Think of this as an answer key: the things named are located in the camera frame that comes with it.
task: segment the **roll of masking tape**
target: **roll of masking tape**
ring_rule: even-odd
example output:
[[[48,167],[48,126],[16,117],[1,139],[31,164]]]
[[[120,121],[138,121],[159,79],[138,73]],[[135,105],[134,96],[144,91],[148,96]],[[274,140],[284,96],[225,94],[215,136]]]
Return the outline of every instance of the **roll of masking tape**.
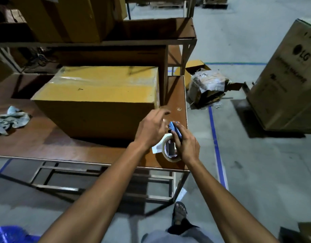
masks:
[[[182,159],[178,156],[178,155],[171,155],[169,156],[168,154],[168,150],[166,148],[166,144],[169,142],[169,141],[173,141],[174,140],[174,137],[172,135],[170,136],[167,136],[163,142],[162,142],[162,154],[163,156],[166,158],[166,160],[168,160],[169,162],[172,162],[172,163],[177,163],[178,161],[181,161]]]

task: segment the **person's left hand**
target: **person's left hand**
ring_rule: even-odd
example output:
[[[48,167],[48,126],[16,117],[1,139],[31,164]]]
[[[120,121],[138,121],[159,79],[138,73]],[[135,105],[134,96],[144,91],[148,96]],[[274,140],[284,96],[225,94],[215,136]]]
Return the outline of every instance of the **person's left hand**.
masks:
[[[147,150],[160,142],[166,133],[163,117],[169,113],[167,109],[151,110],[140,122],[134,141]]]

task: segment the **blue box cutter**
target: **blue box cutter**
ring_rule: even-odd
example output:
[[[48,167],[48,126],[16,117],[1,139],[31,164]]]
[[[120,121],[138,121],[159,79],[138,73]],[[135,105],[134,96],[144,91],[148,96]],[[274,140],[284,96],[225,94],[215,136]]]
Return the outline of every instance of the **blue box cutter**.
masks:
[[[178,137],[179,137],[179,140],[182,141],[182,135],[181,135],[180,131],[178,130],[178,128],[174,126],[172,121],[170,121],[170,123],[169,123],[169,129],[171,129],[174,132],[176,132]]]

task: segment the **lg logo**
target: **lg logo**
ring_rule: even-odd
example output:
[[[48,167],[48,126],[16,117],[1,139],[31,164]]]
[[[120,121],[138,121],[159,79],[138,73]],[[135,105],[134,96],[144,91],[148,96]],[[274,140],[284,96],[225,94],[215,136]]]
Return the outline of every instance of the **lg logo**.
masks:
[[[299,55],[300,58],[302,58],[304,61],[307,61],[311,57],[311,54],[308,53],[306,50],[303,50],[303,46],[300,44],[295,46],[295,48],[293,49],[293,54]]]

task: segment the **tape roll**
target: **tape roll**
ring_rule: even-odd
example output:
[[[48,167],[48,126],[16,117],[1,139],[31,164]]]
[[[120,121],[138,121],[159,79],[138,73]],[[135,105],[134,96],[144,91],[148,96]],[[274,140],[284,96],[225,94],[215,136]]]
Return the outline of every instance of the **tape roll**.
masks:
[[[163,156],[166,158],[166,160],[168,160],[169,162],[172,162],[172,163],[177,163],[178,161],[181,161],[182,159],[177,155],[176,157],[174,158],[170,158],[167,154],[166,154],[166,151],[165,151],[165,146],[166,146],[166,143],[170,140],[173,140],[174,137],[171,135],[171,136],[167,136],[163,142],[162,142],[162,154]]]

